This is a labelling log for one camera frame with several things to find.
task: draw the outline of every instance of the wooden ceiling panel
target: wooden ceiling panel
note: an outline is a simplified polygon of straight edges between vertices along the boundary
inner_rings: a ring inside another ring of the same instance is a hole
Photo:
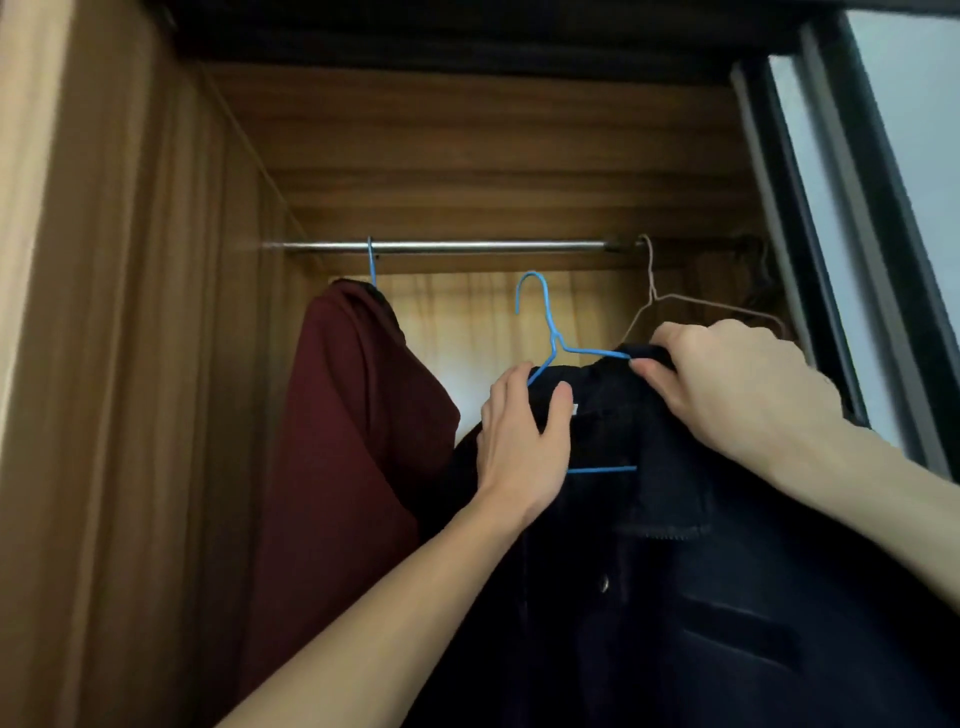
[[[317,239],[698,237],[759,215],[729,88],[211,73]]]

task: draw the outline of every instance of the dark red hoodie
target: dark red hoodie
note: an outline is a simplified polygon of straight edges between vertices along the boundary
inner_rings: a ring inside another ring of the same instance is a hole
[[[375,289],[338,280],[311,302],[263,503],[241,697],[418,546],[405,504],[446,465],[459,420]]]

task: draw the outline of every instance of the person's hand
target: person's hand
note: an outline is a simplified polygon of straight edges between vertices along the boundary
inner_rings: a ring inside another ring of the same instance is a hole
[[[840,395],[792,342],[727,319],[710,328],[663,324],[652,344],[677,372],[652,359],[631,368],[656,389],[704,445],[769,476],[786,450],[841,425]]]
[[[525,528],[560,492],[570,460],[573,390],[561,382],[553,391],[541,435],[530,411],[527,377],[533,364],[508,369],[490,388],[481,408],[477,438],[477,496],[495,501]]]

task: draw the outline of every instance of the blue hanger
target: blue hanger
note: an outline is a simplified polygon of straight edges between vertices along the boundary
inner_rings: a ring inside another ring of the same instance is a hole
[[[564,341],[564,335],[560,333],[560,330],[557,328],[557,325],[553,321],[553,311],[550,308],[550,289],[546,284],[546,278],[544,278],[537,271],[527,271],[523,274],[523,277],[516,285],[516,302],[514,304],[514,313],[519,315],[520,313],[520,286],[523,285],[523,282],[530,278],[531,276],[536,276],[540,280],[540,285],[543,287],[543,308],[546,310],[546,324],[550,327],[550,358],[543,362],[540,365],[540,368],[537,369],[530,375],[530,378],[527,379],[527,386],[529,387],[533,381],[543,373],[543,370],[550,366],[550,363],[557,358],[557,342],[560,342],[561,349],[565,352],[570,353],[590,353],[595,354],[596,356],[612,356],[615,359],[629,359],[630,355],[624,352],[608,352],[605,349],[574,349],[566,345]],[[615,468],[570,468],[567,470],[567,474],[582,474],[582,473],[632,473],[636,470],[636,465],[624,465]]]
[[[370,258],[370,283],[376,288],[376,264],[373,262],[373,238],[367,235],[367,256]]]

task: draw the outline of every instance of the black jacket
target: black jacket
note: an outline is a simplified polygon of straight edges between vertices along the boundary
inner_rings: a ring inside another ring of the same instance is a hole
[[[697,443],[624,360],[544,372],[540,427],[560,380],[570,467],[638,470],[567,477],[408,728],[955,724],[957,618],[916,579]],[[475,492],[475,436],[418,504],[423,538]]]

